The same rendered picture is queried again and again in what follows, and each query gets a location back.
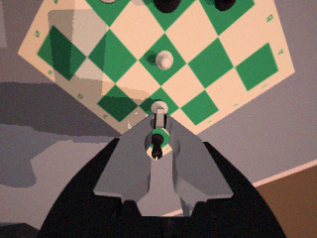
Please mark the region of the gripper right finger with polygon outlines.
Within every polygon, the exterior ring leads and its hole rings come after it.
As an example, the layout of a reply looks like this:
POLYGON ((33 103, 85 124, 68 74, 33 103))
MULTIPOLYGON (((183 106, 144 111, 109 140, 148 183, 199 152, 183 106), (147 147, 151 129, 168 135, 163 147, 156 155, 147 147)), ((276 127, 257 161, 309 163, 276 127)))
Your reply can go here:
POLYGON ((191 215, 197 201, 205 201, 211 217, 230 221, 256 238, 286 238, 263 197, 236 167, 167 113, 163 121, 183 216, 191 215))

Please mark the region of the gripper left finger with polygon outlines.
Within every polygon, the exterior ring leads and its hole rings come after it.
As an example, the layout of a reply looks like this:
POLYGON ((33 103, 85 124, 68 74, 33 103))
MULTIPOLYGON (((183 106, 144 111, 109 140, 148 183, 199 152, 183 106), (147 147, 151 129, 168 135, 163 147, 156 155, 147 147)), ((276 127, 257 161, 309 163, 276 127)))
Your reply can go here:
POLYGON ((114 138, 70 180, 54 202, 37 238, 75 238, 92 225, 121 216, 125 200, 136 204, 150 190, 152 113, 114 138))

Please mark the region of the green and cream chessboard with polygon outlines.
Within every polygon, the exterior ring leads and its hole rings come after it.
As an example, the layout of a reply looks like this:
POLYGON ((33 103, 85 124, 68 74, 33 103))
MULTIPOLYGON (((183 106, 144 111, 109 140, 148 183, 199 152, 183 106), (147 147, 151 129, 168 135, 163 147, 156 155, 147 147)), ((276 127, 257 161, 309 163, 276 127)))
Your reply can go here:
POLYGON ((122 135, 158 100, 197 135, 295 73, 273 0, 44 0, 18 55, 122 135))

